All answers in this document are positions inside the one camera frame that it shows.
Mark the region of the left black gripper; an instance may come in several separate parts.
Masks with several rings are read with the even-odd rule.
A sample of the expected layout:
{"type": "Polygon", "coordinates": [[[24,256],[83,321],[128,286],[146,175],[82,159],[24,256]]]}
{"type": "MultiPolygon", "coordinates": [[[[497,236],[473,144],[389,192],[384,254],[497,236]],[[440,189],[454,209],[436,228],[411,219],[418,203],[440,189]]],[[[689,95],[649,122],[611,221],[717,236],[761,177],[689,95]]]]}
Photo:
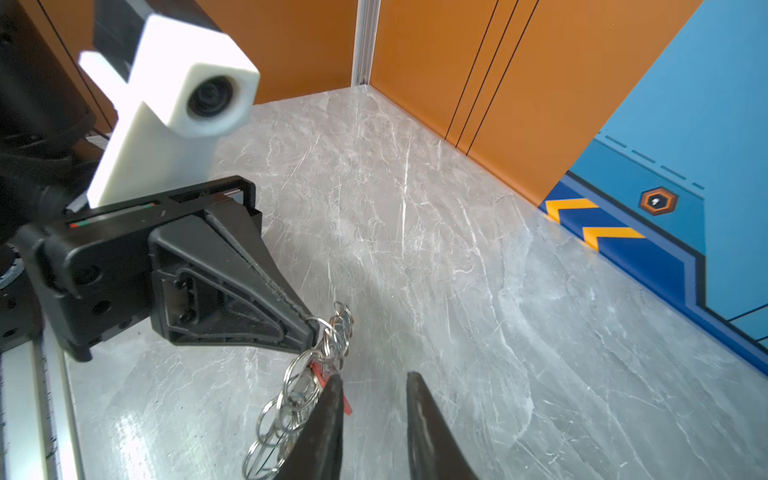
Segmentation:
{"type": "Polygon", "coordinates": [[[230,176],[32,222],[11,243],[78,362],[151,309],[153,330],[176,346],[300,353],[315,328],[263,241],[255,200],[253,182],[230,176]],[[228,200],[242,206],[212,206],[228,200]]]}

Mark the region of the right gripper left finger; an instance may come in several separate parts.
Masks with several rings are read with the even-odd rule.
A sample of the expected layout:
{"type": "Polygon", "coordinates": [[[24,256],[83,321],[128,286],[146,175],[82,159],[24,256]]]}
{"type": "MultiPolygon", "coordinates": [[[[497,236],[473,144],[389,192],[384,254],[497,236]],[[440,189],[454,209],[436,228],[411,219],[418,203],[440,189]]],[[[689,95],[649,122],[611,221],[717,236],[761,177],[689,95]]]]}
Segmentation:
{"type": "Polygon", "coordinates": [[[338,375],[333,375],[291,452],[291,479],[340,477],[343,421],[343,381],[338,375]]]}

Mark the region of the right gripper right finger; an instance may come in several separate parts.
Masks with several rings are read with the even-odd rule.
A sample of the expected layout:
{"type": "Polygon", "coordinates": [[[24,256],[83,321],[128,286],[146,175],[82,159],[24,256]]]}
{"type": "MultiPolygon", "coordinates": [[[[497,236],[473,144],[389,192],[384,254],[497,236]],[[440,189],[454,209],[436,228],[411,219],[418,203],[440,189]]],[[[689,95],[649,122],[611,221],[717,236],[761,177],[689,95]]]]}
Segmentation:
{"type": "Polygon", "coordinates": [[[477,479],[418,372],[407,375],[407,439],[411,479],[477,479]]]}

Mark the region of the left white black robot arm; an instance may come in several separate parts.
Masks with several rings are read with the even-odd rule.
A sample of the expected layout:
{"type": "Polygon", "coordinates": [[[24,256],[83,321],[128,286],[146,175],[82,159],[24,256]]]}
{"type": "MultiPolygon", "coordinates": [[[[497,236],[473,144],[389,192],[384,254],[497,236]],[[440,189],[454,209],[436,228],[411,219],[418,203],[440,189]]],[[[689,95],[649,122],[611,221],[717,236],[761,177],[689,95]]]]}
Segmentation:
{"type": "Polygon", "coordinates": [[[191,1],[99,1],[79,63],[96,119],[18,1],[1,5],[1,347],[50,329],[74,360],[150,320],[175,345],[298,353],[318,327],[262,239],[255,185],[213,179],[260,74],[191,1]]]}

